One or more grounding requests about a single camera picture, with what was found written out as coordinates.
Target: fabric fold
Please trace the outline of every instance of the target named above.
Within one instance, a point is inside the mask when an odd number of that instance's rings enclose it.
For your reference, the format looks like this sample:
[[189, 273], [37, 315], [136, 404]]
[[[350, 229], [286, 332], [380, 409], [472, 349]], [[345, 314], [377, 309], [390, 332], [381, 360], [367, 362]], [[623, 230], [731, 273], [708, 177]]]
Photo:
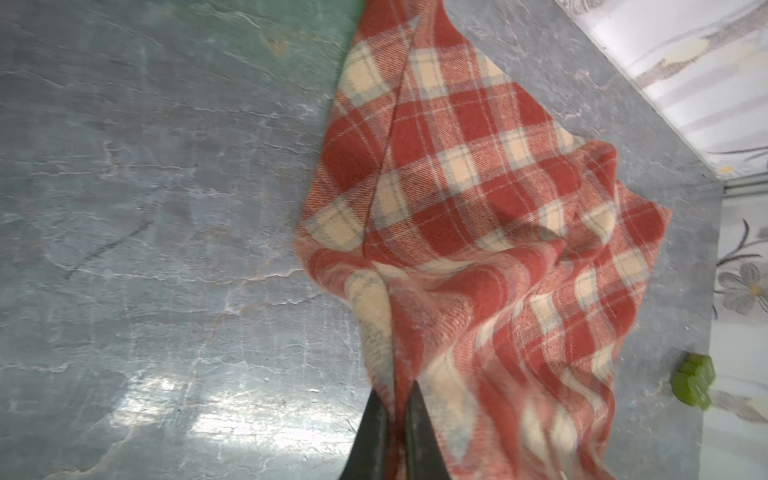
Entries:
[[394, 419], [422, 386], [453, 478], [611, 478], [613, 361], [670, 212], [451, 24], [369, 0], [296, 231]]

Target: marble countertop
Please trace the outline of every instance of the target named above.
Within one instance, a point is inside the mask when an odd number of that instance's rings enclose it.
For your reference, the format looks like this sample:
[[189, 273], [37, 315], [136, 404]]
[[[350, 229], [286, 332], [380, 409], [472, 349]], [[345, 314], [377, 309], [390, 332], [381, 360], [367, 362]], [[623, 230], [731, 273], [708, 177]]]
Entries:
[[[0, 5], [0, 478], [335, 478], [369, 392], [293, 255], [362, 0]], [[695, 479], [666, 380], [707, 348], [722, 187], [551, 1], [448, 0], [477, 46], [674, 212], [606, 461]]]

